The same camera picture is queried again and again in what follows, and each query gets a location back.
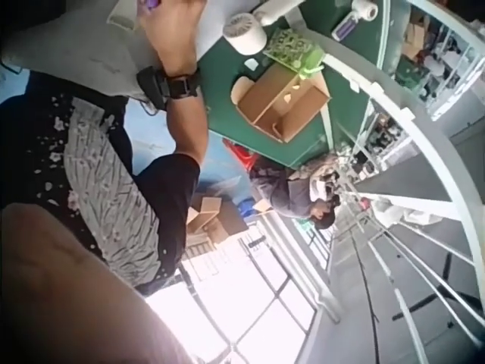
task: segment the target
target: green table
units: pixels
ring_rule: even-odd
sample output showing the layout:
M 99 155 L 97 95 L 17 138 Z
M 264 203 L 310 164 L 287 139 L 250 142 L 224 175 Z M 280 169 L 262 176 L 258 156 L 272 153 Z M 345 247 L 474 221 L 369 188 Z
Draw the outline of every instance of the green table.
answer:
M 351 0 L 340 0 L 339 7 L 335 6 L 335 2 L 338 1 L 307 0 L 300 5 L 307 27 L 331 36 L 332 29 L 347 15 L 351 5 Z M 373 22 L 361 22 L 342 44 L 376 63 L 381 26 L 381 15 Z M 288 24 L 284 18 L 280 19 L 267 28 L 268 35 L 276 27 L 287 28 Z M 243 64 L 248 58 L 255 58 L 260 64 L 254 72 Z M 269 60 L 263 55 L 244 56 L 237 53 L 225 39 L 221 38 L 216 42 L 199 62 L 203 76 L 202 90 L 208 106 L 209 128 L 283 165 L 295 167 L 314 155 L 328 151 L 321 116 L 317 115 L 290 143 L 278 143 L 249 125 L 230 101 L 230 91 L 240 76 L 257 80 L 269 65 Z M 364 119 L 368 96 L 351 91 L 349 81 L 328 67 L 323 70 L 323 74 L 332 97 L 329 112 L 333 123 L 334 142 L 338 143 L 345 136 L 334 123 L 340 123 L 350 133 L 357 135 Z

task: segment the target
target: window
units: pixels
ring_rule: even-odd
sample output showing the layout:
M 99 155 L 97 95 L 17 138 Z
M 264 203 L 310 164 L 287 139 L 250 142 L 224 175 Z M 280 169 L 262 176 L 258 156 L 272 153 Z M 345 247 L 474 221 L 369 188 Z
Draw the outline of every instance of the window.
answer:
M 184 261 L 182 282 L 147 302 L 187 350 L 205 362 L 292 364 L 314 308 L 272 243 L 256 222 L 214 252 Z
M 302 226 L 297 220 L 293 220 L 293 224 L 317 258 L 321 267 L 327 269 L 330 259 L 331 242 L 333 241 L 333 235 L 336 230 L 335 225 L 325 231 L 319 231 L 313 226 Z

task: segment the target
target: wristwatch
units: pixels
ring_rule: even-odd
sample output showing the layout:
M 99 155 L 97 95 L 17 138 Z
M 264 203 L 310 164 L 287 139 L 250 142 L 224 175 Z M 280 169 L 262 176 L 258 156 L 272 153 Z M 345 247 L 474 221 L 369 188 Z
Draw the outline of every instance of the wristwatch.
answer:
M 185 99 L 197 96 L 200 85 L 199 69 L 194 74 L 168 77 L 163 69 L 147 67 L 136 75 L 146 97 L 158 110 L 167 110 L 168 99 Z

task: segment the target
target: purple bottle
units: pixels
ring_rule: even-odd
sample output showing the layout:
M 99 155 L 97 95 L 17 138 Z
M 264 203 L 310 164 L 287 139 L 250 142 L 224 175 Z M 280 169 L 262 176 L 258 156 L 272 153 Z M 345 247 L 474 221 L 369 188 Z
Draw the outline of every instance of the purple bottle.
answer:
M 149 10 L 153 10 L 160 5 L 160 0 L 145 0 L 145 5 Z

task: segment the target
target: man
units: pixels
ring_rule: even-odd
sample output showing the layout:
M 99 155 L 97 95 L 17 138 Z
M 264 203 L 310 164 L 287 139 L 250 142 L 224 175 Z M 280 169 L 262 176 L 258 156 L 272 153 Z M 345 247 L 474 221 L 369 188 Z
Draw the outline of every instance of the man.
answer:
M 187 50 L 193 45 L 158 35 L 159 27 L 166 31 L 158 22 L 145 28 L 164 71 L 171 78 L 194 74 L 196 54 Z M 184 27 L 177 31 L 181 36 L 192 39 L 195 29 Z M 174 154 L 133 176 L 124 129 L 127 101 L 32 72 L 25 95 L 0 107 L 2 154 L 10 157 L 3 163 L 2 208 L 12 202 L 43 207 L 148 296 L 174 273 L 183 254 L 208 126 L 201 97 L 173 100 L 167 126 Z
M 318 191 L 318 184 L 311 188 L 312 172 L 318 167 L 331 165 L 335 162 L 333 156 L 325 160 L 316 159 L 307 163 L 298 171 L 259 156 L 251 170 L 249 179 L 258 192 L 273 209 L 281 215 L 291 218 L 309 218 L 317 229 L 328 229 L 335 222 L 335 207 L 337 199 L 326 188 Z M 338 174 L 328 174 L 321 178 L 326 184 Z
M 173 79 L 196 71 L 204 6 L 205 0 L 170 0 L 144 12 L 146 35 Z M 191 362 L 130 287 L 144 295 L 159 290 L 183 253 L 208 142 L 205 106 L 200 96 L 169 100 L 175 152 L 134 177 L 126 103 L 32 74 L 25 95 L 0 107 L 2 324 L 8 324 L 2 337 L 30 349 L 17 356 Z

